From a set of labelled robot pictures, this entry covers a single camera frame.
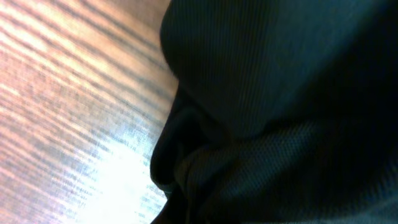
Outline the black t-shirt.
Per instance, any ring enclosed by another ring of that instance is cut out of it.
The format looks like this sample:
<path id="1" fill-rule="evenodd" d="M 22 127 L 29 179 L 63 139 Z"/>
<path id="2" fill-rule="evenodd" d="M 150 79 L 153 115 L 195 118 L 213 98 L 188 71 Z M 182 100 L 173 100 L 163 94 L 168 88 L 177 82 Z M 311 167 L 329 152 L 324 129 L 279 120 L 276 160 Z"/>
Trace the black t-shirt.
<path id="1" fill-rule="evenodd" d="M 397 2 L 172 0 L 156 223 L 396 223 Z"/>

